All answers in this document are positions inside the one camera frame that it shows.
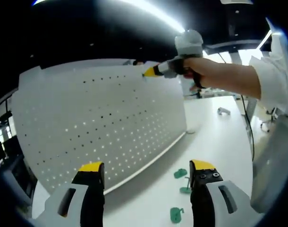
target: white sleeve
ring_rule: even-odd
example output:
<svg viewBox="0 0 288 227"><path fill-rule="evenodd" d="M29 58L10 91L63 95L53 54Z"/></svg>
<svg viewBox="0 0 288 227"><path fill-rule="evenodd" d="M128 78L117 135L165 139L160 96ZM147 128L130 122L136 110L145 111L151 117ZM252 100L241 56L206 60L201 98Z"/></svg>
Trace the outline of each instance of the white sleeve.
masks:
<svg viewBox="0 0 288 227"><path fill-rule="evenodd" d="M283 56L270 54L261 60L252 57L250 62L261 85L261 102L266 108L278 107L282 111L288 105L288 76Z"/></svg>

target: human hand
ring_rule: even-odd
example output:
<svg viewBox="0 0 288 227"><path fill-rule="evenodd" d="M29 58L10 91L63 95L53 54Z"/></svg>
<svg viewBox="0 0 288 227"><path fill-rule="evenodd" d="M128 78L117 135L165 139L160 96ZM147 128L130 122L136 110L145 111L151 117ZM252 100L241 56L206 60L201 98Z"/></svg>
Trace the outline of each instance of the human hand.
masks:
<svg viewBox="0 0 288 227"><path fill-rule="evenodd" d="M209 87L209 82L214 77L216 70L218 68L218 63L211 61L206 58L187 58L184 60L184 68L191 68L193 71L201 75L201 85L203 87ZM193 74L191 71L183 75L187 79L193 79ZM198 87L194 84L190 91L196 91Z"/></svg>

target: black cable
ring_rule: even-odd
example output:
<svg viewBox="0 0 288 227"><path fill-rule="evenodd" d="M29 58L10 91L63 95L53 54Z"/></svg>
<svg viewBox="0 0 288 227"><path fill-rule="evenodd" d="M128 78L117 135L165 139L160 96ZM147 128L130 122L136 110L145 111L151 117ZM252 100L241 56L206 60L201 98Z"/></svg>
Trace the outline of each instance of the black cable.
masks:
<svg viewBox="0 0 288 227"><path fill-rule="evenodd" d="M222 60L224 61L224 63L226 63L226 61L223 59L223 57L221 56L220 53L219 53L219 56L220 56L220 58L222 58ZM246 116L247 122L248 122L248 124L249 124L250 132L251 132L251 135L252 135L252 150L253 150L253 152L252 152L252 161L253 161L253 160L254 160L254 156L255 156L255 147L254 147L253 131L252 131L251 123L250 123L250 120L249 120L249 117L248 117L248 114L247 114L244 97L243 97L242 95L241 95L241 97L242 97L242 101L243 101L243 107L244 107L244 111L245 111L245 116Z"/></svg>

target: person's arm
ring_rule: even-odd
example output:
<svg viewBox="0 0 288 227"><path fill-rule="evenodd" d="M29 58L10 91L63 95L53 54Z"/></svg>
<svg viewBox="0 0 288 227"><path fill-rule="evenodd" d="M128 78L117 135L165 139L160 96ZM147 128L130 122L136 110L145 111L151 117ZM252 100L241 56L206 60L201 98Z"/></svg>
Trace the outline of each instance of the person's arm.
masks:
<svg viewBox="0 0 288 227"><path fill-rule="evenodd" d="M184 67L190 67L202 75L203 87L220 88L261 99L260 81L252 66L216 63L205 58L189 58L184 60Z"/></svg>

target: small white object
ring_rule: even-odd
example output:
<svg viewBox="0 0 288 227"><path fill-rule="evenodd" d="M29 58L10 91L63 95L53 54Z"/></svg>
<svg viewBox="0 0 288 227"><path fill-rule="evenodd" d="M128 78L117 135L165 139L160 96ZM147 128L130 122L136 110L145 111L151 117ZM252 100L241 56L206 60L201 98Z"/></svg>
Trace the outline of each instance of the small white object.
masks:
<svg viewBox="0 0 288 227"><path fill-rule="evenodd" d="M187 134L194 134L195 133L195 129L188 129L187 130Z"/></svg>
<svg viewBox="0 0 288 227"><path fill-rule="evenodd" d="M218 115L222 115L222 113L226 113L227 115L230 115L230 110L227 110L223 107L218 108Z"/></svg>

